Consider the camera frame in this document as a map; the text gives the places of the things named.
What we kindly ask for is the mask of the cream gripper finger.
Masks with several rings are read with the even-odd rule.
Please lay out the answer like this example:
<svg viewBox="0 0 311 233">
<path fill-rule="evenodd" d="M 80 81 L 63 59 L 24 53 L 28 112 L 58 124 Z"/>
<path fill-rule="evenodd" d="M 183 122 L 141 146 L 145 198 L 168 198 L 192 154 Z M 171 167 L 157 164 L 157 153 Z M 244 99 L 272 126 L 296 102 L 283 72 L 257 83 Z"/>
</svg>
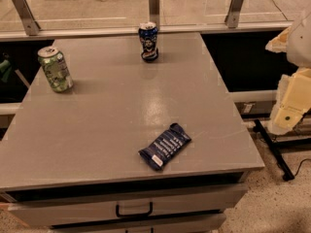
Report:
<svg viewBox="0 0 311 233">
<path fill-rule="evenodd" d="M 290 29 L 290 27 L 287 27 L 280 34 L 270 40 L 266 44 L 265 49 L 276 53 L 286 52 Z"/>
<path fill-rule="evenodd" d="M 298 68 L 291 76 L 281 77 L 267 128 L 272 134 L 284 135 L 293 130 L 310 109 L 311 70 Z"/>
</svg>

